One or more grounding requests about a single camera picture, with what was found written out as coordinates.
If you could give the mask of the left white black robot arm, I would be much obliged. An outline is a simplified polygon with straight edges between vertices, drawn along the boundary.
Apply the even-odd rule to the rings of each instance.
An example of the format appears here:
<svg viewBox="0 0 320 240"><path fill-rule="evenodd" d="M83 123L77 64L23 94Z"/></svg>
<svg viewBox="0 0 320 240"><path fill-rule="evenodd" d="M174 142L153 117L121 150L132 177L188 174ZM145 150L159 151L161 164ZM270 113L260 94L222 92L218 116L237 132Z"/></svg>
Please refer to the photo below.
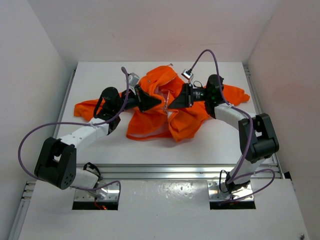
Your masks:
<svg viewBox="0 0 320 240"><path fill-rule="evenodd" d="M88 125L61 138L47 138L41 148L34 174L37 178L65 190L69 187L92 190L98 186L101 174L77 167L77 156L96 140L110 135L120 123L119 113L138 108L141 112L161 104L139 85L129 92L119 93L114 87L104 89Z"/></svg>

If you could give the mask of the orange zip jacket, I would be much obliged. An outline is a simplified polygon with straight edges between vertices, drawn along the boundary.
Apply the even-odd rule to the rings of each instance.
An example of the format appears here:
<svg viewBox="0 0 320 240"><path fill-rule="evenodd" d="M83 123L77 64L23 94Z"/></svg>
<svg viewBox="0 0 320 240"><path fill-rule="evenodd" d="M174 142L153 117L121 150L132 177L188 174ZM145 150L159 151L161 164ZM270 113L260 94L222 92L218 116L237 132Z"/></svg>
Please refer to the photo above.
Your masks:
<svg viewBox="0 0 320 240"><path fill-rule="evenodd" d="M180 94L184 81L169 65L150 70L138 84L144 92L161 100L161 104L140 112L133 108L126 137L144 141L153 138L173 138L176 142L192 139L210 115L203 102L196 102L190 108L168 109L168 105ZM87 100L74 106L74 116L89 122L99 99Z"/></svg>

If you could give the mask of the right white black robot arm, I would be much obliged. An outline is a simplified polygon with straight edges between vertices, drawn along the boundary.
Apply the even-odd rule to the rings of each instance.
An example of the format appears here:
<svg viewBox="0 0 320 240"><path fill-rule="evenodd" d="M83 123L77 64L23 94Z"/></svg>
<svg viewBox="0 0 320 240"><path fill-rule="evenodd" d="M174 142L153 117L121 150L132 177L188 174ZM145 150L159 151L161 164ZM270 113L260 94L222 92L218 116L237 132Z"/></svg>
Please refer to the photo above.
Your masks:
<svg viewBox="0 0 320 240"><path fill-rule="evenodd" d="M169 109L190 108L203 102L205 111L216 120L223 121L238 130L241 157L236 166L226 175L221 192L231 194L246 187L254 172L280 146L270 116L266 113L249 114L227 102L223 78L212 74L205 87L184 83Z"/></svg>

